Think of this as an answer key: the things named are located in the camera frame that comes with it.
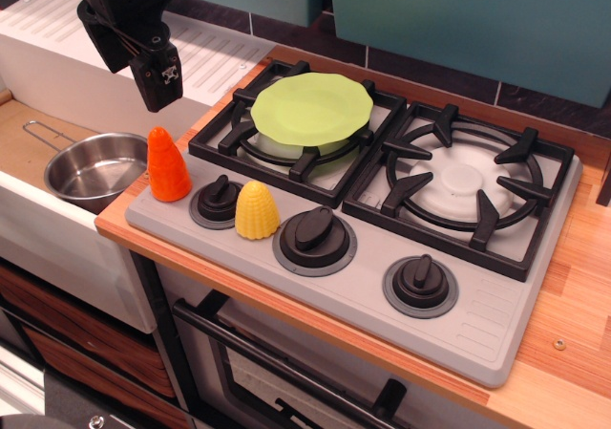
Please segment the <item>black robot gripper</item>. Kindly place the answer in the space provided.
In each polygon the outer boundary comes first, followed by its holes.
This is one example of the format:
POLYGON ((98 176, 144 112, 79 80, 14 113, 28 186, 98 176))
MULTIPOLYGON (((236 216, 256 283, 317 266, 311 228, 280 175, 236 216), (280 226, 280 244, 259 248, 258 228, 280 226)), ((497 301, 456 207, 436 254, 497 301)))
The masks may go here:
POLYGON ((77 16, 113 74, 128 64, 144 104, 157 113, 183 96, 178 49, 162 14, 171 0, 82 0, 77 16))

